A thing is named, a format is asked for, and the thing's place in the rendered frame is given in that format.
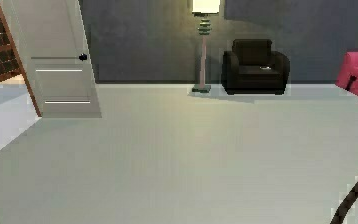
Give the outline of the floor lamp with white shade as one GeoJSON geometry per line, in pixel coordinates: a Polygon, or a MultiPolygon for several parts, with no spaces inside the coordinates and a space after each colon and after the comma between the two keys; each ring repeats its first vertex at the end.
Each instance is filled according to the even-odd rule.
{"type": "Polygon", "coordinates": [[[206,58],[207,58],[207,37],[211,33],[210,15],[218,15],[220,11],[220,0],[192,0],[192,14],[200,18],[198,34],[202,37],[199,83],[192,88],[193,92],[208,93],[211,89],[206,84],[206,58]]]}

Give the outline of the pale grey room door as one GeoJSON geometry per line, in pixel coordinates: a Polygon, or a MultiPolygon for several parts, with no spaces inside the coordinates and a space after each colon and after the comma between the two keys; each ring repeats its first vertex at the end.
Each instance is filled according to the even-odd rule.
{"type": "Polygon", "coordinates": [[[0,0],[44,118],[99,118],[79,0],[0,0]],[[88,56],[79,60],[82,53],[88,56]]]}

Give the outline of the pink sofa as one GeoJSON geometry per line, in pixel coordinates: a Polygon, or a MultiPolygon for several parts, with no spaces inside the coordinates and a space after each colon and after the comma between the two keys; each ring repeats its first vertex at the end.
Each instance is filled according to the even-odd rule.
{"type": "Polygon", "coordinates": [[[358,51],[345,53],[335,85],[358,96],[358,51]]]}

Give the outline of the dark brown curved chair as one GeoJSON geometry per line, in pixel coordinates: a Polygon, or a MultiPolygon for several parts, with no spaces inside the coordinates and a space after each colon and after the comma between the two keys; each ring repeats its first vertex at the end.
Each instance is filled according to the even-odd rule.
{"type": "Polygon", "coordinates": [[[340,203],[340,205],[338,206],[330,224],[343,224],[348,211],[350,210],[350,208],[356,202],[357,199],[358,199],[358,180],[354,184],[352,189],[348,192],[348,194],[343,199],[343,201],[340,203]]]}

